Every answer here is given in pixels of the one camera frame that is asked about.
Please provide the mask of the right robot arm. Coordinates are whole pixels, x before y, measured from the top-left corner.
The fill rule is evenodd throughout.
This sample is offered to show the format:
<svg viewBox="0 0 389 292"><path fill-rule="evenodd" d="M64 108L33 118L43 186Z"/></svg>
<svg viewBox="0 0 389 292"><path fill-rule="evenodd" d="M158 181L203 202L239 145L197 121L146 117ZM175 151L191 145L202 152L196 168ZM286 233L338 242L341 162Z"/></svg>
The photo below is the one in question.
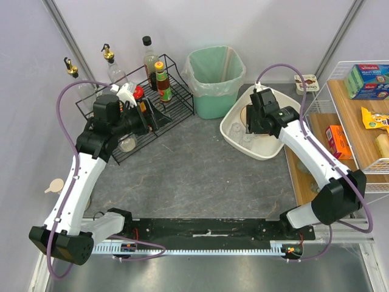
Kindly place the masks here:
<svg viewBox="0 0 389 292"><path fill-rule="evenodd" d="M319 192L304 205L280 215L287 229L313 224L329 226L361 209L367 178L336 159L309 131L291 106L279 106L270 88L253 89L247 109L247 133L268 134L290 148L315 179Z"/></svg>

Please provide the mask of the beige pump soap bottle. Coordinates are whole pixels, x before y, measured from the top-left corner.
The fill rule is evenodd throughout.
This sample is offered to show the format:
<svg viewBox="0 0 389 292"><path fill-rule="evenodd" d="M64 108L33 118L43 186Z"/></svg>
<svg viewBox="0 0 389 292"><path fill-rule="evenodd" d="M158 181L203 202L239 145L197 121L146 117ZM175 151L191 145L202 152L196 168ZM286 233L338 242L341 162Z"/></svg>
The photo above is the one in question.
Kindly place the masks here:
<svg viewBox="0 0 389 292"><path fill-rule="evenodd" d="M49 187L44 191L44 193L54 193L58 196L61 195L64 187L64 181L61 178L55 178L49 184Z"/></svg>

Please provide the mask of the clear trash bag liner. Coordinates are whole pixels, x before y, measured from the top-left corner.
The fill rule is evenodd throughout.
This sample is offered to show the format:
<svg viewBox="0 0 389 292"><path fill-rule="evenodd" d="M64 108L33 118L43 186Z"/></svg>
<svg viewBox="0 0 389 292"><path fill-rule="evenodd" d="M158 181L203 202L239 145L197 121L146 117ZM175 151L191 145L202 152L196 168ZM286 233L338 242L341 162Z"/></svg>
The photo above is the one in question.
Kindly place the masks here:
<svg viewBox="0 0 389 292"><path fill-rule="evenodd" d="M238 92L244 83L246 66L233 48L213 46L191 52L182 75L196 97L219 97Z"/></svg>

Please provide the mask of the chocolate pudding cup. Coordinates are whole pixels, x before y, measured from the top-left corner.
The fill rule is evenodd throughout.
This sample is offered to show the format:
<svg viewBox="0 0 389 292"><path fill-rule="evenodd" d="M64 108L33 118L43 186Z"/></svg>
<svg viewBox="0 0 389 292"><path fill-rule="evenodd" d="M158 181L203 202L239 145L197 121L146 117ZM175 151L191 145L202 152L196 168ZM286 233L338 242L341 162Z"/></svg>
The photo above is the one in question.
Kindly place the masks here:
<svg viewBox="0 0 389 292"><path fill-rule="evenodd" d="M306 85L306 92L318 92L320 90L317 77L313 74L303 75L304 83ZM294 76L296 84L296 93L300 96L303 95L303 82L298 75Z"/></svg>

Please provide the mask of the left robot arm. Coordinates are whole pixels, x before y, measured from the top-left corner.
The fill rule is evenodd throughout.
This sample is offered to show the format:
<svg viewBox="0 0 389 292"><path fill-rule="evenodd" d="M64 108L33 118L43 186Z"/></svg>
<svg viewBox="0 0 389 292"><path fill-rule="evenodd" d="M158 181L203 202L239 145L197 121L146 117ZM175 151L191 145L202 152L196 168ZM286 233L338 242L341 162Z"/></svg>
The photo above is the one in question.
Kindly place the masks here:
<svg viewBox="0 0 389 292"><path fill-rule="evenodd" d="M170 122L147 98L130 103L114 94L100 96L73 145L75 154L62 194L43 225L29 232L32 243L48 257L83 265L93 247L106 238L132 234L131 212L111 208L101 218L82 224L84 210L119 140L146 135Z"/></svg>

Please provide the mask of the dark soy sauce bottle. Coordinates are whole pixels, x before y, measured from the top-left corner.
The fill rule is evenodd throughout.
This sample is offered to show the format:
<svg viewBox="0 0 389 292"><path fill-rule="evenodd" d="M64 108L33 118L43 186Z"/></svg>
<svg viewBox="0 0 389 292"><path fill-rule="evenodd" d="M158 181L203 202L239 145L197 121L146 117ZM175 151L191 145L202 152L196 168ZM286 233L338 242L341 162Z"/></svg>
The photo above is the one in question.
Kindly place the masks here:
<svg viewBox="0 0 389 292"><path fill-rule="evenodd" d="M156 69L154 65L159 61L159 57L155 54L150 36L144 36L142 38L142 42L145 48L143 64L146 70L146 75L148 77L148 83L153 91L157 91Z"/></svg>

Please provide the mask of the wide glass jar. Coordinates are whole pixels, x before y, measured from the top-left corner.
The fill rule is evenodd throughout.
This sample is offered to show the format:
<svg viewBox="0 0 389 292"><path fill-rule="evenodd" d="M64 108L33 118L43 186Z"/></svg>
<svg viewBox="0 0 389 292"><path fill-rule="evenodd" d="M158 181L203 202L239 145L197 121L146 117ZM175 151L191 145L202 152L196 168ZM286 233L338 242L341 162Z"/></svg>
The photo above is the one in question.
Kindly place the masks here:
<svg viewBox="0 0 389 292"><path fill-rule="evenodd" d="M133 151L137 147L137 138L135 134L131 134L119 143L119 149L128 153Z"/></svg>

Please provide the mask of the red lid sauce jar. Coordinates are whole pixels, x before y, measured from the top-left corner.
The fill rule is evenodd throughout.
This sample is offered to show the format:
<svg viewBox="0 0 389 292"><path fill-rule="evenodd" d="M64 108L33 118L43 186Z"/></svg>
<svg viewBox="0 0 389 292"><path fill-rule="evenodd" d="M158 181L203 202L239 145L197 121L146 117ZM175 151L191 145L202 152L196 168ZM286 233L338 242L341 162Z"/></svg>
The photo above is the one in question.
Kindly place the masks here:
<svg viewBox="0 0 389 292"><path fill-rule="evenodd" d="M140 107L140 110L144 117L148 116L147 107L146 107L146 98L144 95L144 90L141 86L136 86L133 92L134 99Z"/></svg>

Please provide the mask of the green sponge pack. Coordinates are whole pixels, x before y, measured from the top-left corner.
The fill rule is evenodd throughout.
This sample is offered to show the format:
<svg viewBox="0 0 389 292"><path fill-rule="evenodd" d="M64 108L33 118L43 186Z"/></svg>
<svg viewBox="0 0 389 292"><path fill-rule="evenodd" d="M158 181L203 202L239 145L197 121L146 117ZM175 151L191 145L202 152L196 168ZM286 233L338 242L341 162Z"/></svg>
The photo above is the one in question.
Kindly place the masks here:
<svg viewBox="0 0 389 292"><path fill-rule="evenodd" d="M388 99L388 65L355 64L344 79L350 99Z"/></svg>

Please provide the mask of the orange pink box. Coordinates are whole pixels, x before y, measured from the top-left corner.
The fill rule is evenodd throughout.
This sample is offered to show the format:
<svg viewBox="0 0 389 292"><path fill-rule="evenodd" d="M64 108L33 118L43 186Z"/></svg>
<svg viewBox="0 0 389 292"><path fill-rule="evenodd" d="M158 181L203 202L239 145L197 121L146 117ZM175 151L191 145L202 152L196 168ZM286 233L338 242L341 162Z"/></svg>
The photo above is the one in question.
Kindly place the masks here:
<svg viewBox="0 0 389 292"><path fill-rule="evenodd" d="M338 160L351 160L353 158L351 148L346 139L341 125L330 125L326 131L329 151Z"/></svg>

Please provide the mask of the floral ceramic plate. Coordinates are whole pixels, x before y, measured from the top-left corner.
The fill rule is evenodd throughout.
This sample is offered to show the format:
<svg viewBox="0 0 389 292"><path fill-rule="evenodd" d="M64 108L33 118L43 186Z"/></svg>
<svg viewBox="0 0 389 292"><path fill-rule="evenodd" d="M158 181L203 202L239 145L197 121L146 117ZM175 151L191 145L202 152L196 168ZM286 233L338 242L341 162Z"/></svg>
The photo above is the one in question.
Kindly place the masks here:
<svg viewBox="0 0 389 292"><path fill-rule="evenodd" d="M246 126L247 125L247 105L243 106L240 111L239 118L241 123Z"/></svg>

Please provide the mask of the glass oil bottle gold spout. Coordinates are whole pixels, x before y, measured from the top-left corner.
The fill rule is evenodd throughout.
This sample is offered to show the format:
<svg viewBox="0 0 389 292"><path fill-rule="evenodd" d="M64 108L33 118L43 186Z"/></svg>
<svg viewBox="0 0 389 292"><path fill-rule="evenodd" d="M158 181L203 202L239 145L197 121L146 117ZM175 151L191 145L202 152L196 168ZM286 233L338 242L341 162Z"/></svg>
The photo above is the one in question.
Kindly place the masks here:
<svg viewBox="0 0 389 292"><path fill-rule="evenodd" d="M105 43L101 51L108 64L108 76L110 81L117 86L123 86L125 83L128 83L126 73L116 62L115 55L111 50L110 45Z"/></svg>

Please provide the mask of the clear plastic cup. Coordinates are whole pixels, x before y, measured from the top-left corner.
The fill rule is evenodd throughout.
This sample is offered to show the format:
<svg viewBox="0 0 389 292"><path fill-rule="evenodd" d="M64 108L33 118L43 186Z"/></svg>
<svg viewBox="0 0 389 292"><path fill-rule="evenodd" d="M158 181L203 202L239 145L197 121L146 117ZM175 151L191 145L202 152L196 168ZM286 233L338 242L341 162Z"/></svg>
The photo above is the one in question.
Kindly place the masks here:
<svg viewBox="0 0 389 292"><path fill-rule="evenodd" d="M235 122L229 129L229 138L233 140L239 140L243 136L243 125L241 123Z"/></svg>
<svg viewBox="0 0 389 292"><path fill-rule="evenodd" d="M243 134L242 138L239 141L240 145L248 150L252 149L253 145L253 135L252 134Z"/></svg>

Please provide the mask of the yellow sponge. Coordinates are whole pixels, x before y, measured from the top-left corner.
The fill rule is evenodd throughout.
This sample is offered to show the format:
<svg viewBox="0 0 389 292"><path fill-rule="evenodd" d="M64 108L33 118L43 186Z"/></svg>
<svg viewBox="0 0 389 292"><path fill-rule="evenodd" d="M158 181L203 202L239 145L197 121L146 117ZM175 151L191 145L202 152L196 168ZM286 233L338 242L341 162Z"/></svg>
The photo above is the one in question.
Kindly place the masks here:
<svg viewBox="0 0 389 292"><path fill-rule="evenodd" d="M389 140L387 134L380 134L375 138L377 149L382 158L389 158Z"/></svg>

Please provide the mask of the yellow cap chili sauce bottle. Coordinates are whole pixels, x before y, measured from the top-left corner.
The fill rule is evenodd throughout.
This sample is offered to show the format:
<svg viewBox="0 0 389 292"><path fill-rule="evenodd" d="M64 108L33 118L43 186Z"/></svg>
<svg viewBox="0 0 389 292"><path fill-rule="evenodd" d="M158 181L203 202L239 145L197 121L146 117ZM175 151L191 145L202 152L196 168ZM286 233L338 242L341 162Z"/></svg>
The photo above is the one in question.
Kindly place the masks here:
<svg viewBox="0 0 389 292"><path fill-rule="evenodd" d="M154 68L156 70L156 83L160 100L168 103L173 98L173 94L171 92L170 81L164 63L162 61L157 61L154 64Z"/></svg>

